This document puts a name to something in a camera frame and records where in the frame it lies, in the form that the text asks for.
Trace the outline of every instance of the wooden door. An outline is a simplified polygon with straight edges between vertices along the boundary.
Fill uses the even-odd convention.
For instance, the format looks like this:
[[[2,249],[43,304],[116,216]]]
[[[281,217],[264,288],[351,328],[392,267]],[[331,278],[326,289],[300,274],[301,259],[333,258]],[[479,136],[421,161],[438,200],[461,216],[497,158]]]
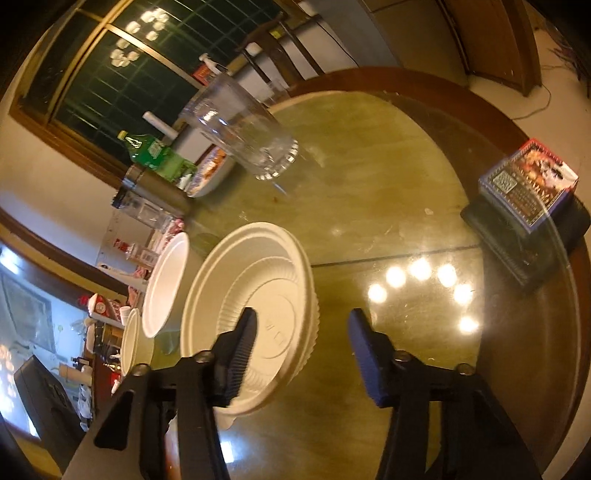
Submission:
[[[522,0],[443,0],[468,70],[528,95],[541,85],[534,32]]]

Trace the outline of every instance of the label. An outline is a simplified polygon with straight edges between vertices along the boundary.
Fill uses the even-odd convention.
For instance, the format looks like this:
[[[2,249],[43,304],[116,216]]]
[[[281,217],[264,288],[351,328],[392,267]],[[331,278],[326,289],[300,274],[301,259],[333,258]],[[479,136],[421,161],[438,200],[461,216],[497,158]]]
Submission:
[[[148,153],[152,158],[157,158],[158,155],[160,155],[160,152],[162,152],[163,148],[164,144],[161,141],[154,140],[152,144],[148,147]]]

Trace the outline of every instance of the screw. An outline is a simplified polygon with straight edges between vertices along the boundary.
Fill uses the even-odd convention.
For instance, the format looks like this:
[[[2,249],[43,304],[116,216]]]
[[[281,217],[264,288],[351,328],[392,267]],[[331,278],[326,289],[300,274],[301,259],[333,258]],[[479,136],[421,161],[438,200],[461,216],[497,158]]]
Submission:
[[[211,350],[204,350],[195,355],[194,358],[198,364],[208,364],[213,362],[213,352]]]
[[[394,360],[397,362],[409,362],[412,357],[406,350],[396,350],[394,352]]]
[[[468,377],[476,373],[476,368],[474,368],[470,364],[459,364],[456,367],[456,370],[460,375],[467,375]]]
[[[143,377],[146,373],[150,371],[150,366],[147,364],[138,364],[132,368],[131,374],[134,377]]]

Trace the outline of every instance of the white container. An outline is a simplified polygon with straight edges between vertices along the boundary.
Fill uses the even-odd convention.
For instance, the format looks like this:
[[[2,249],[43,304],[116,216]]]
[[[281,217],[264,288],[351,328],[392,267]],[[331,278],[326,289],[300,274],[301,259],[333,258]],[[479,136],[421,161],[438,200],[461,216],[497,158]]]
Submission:
[[[191,249],[189,236],[176,235],[158,257],[144,300],[142,328],[148,338],[178,332],[184,304],[202,258]]]
[[[295,237],[277,225],[241,227],[209,254],[187,298],[181,355],[210,349],[247,306],[257,313],[256,340],[239,395],[216,409],[220,428],[269,402],[316,343],[319,312],[310,264]]]
[[[150,364],[154,354],[154,339],[147,338],[141,326],[138,309],[129,312],[121,343],[121,371],[127,375],[137,364]]]

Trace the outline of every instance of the book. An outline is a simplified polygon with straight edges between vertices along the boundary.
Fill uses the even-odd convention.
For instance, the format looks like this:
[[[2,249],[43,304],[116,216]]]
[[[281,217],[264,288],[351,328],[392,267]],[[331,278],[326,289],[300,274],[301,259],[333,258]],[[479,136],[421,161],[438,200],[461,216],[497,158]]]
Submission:
[[[515,231],[527,236],[568,204],[578,181],[565,162],[531,139],[480,177],[478,186]]]

